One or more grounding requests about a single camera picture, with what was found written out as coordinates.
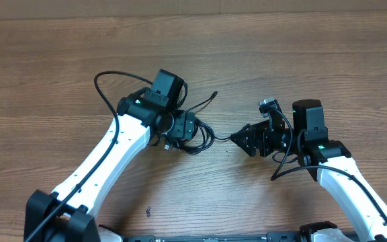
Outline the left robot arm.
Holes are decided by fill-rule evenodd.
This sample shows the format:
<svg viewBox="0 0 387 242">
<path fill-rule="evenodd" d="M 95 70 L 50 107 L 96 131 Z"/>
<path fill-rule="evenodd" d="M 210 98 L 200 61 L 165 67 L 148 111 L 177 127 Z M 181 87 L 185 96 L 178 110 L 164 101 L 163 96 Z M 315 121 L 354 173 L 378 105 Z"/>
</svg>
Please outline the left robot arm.
<svg viewBox="0 0 387 242">
<path fill-rule="evenodd" d="M 186 95 L 187 83 L 161 69 L 154 81 L 111 107 L 112 123 L 84 162 L 51 193 L 36 190 L 28 199 L 24 241 L 123 241 L 97 225 L 103 201 L 153 136 L 175 129 Z"/>
</svg>

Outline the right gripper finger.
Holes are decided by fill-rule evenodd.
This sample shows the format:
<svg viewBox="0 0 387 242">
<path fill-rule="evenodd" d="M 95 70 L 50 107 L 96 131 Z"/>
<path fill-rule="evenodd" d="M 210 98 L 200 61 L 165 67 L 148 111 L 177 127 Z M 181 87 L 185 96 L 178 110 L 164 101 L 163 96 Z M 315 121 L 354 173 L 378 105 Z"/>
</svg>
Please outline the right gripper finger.
<svg viewBox="0 0 387 242">
<path fill-rule="evenodd" d="M 257 140 L 257 134 L 262 133 L 263 123 L 246 124 L 239 131 L 231 134 L 230 140 L 234 143 L 254 143 Z"/>
<path fill-rule="evenodd" d="M 235 142 L 238 147 L 240 147 L 248 156 L 254 157 L 257 153 L 257 149 L 252 142 L 252 140 L 248 139 L 239 139 Z"/>
</svg>

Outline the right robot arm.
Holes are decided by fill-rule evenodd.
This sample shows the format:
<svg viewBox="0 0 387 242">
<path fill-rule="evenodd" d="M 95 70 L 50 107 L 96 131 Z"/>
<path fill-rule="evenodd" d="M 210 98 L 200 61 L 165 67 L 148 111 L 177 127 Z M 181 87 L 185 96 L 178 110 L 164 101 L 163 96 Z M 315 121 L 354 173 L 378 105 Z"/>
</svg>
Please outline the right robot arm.
<svg viewBox="0 0 387 242">
<path fill-rule="evenodd" d="M 278 167 L 272 180 L 307 170 L 334 198 L 360 241 L 387 241 L 387 205 L 363 177 L 344 144 L 329 139 L 320 100 L 294 102 L 291 122 L 272 97 L 259 102 L 258 108 L 265 121 L 246 125 L 231 134 L 230 140 L 251 157 L 273 152 L 295 155 L 298 166 L 286 171 Z"/>
</svg>

